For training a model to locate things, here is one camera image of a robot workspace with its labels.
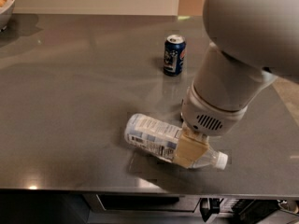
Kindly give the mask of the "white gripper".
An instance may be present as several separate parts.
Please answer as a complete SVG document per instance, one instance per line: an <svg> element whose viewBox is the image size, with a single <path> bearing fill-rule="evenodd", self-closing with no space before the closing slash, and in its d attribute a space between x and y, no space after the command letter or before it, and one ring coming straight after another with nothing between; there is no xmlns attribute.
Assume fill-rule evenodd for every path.
<svg viewBox="0 0 299 224"><path fill-rule="evenodd" d="M181 116L185 123L178 138L173 163L191 168L209 149L208 136L223 136L244 117L247 109L220 110L203 100L193 85L182 101Z"/></svg>

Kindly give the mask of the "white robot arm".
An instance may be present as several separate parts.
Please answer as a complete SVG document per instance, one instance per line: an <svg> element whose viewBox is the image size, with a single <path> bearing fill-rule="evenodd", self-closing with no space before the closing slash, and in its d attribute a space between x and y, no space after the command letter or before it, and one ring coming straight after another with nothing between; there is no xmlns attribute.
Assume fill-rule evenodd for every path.
<svg viewBox="0 0 299 224"><path fill-rule="evenodd" d="M227 134L277 77L299 78L299 0L206 0L203 23L210 44L182 102L173 162L222 169L228 158L209 137Z"/></svg>

